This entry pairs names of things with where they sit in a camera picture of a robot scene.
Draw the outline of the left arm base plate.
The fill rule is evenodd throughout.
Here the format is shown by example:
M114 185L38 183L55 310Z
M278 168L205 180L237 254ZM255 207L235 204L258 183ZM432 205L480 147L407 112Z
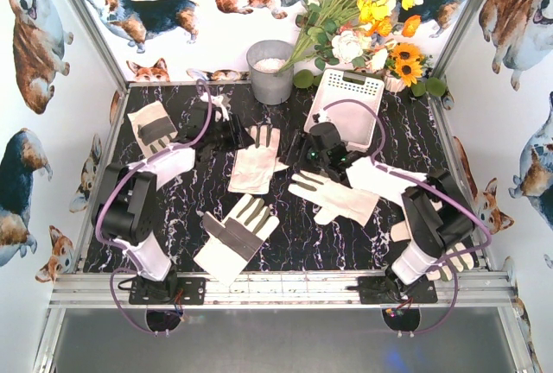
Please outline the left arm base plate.
M168 277L151 281L140 276L132 278L129 294L131 305L200 306L204 303L207 280L202 277Z

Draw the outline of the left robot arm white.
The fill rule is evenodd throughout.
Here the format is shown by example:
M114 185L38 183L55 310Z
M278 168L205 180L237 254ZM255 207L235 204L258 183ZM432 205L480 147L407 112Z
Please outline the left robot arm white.
M188 123L174 137L168 133L172 125L165 116L140 128L141 139L161 147L141 161L107 165L92 209L97 240L122 250L149 281L164 281L172 267L155 236L157 192L214 150L254 143L237 114L207 103L193 105Z

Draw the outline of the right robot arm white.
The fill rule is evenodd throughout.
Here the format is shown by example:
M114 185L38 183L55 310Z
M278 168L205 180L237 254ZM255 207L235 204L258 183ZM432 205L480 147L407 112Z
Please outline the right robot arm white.
M448 263L473 267L463 242L474 230L474 215L447 171L413 173L349 151L329 122L296 131L281 159L295 169L289 191L320 207L317 224L342 216L366 225L381 199L402 208L404 218L391 235L409 242L386 271L397 285L435 279Z

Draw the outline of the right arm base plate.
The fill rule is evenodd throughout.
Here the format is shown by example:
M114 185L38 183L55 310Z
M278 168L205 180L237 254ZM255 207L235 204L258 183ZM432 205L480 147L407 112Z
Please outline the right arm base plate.
M364 305L401 303L408 299L412 299L415 304L434 304L438 301L432 281L419 279L403 292L398 292L386 282L383 276L360 276L356 284L347 286L346 290L355 291Z

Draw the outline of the white glove with green fingers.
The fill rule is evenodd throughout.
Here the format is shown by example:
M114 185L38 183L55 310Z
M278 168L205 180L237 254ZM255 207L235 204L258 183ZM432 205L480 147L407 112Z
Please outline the white glove with green fingers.
M269 124L253 125L249 128L249 134L254 143L236 152L228 191L268 194L273 174L288 168L277 159L280 129Z

